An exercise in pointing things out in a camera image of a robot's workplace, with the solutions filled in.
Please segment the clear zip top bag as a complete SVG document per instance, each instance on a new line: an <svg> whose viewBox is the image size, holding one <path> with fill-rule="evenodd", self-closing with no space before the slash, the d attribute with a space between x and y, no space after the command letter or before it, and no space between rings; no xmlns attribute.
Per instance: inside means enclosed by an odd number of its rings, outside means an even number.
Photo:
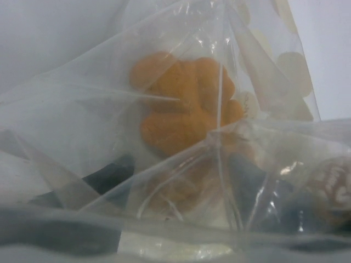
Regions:
<svg viewBox="0 0 351 263"><path fill-rule="evenodd" d="M1 1L2 262L350 262L350 120L288 1Z"/></svg>

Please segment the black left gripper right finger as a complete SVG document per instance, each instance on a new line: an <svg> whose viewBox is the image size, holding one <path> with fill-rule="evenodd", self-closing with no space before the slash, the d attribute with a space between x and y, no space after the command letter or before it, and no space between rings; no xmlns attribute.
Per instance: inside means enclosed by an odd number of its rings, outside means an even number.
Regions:
<svg viewBox="0 0 351 263"><path fill-rule="evenodd" d="M273 213L294 190L291 183L260 169L239 153L230 154L228 168L241 219Z"/></svg>

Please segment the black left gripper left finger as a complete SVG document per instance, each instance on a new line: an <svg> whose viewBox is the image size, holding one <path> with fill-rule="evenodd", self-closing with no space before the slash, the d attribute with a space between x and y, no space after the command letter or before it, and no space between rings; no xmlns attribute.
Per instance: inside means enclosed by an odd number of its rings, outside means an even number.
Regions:
<svg viewBox="0 0 351 263"><path fill-rule="evenodd" d="M125 154L100 170L82 178L88 186L99 195L112 190L117 185L129 179L134 174L135 160L132 155ZM59 197L53 192L47 192L33 197L28 204L41 207L63 208Z"/></svg>

